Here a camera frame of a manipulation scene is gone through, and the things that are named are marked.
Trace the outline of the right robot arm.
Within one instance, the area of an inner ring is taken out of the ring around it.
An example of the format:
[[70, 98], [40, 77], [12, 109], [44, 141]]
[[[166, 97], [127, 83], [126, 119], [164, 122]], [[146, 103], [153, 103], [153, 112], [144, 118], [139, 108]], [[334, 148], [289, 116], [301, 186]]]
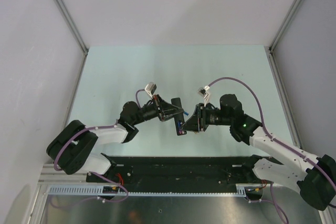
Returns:
[[202, 103], [181, 125], [183, 131], [202, 132], [210, 125], [229, 126], [231, 136], [238, 142], [257, 148], [274, 159], [252, 156], [242, 169], [243, 179], [275, 182], [297, 192], [311, 207], [324, 211], [335, 198], [335, 160], [325, 154], [319, 157], [276, 138], [261, 122], [247, 115], [234, 94], [225, 94], [220, 107]]

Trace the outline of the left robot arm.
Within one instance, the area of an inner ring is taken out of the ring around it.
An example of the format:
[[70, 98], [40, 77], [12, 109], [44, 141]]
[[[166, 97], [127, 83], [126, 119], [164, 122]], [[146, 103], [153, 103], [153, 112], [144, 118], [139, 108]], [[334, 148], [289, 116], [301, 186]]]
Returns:
[[120, 117], [113, 125], [86, 127], [79, 120], [71, 121], [48, 145], [46, 153], [54, 161], [56, 171], [67, 175], [94, 172], [103, 181], [110, 182], [115, 178], [116, 169], [103, 154], [92, 152], [95, 146], [128, 143], [139, 132], [136, 125], [154, 118], [165, 122], [184, 114], [178, 99], [168, 103], [158, 94], [144, 106], [129, 101], [123, 105]]

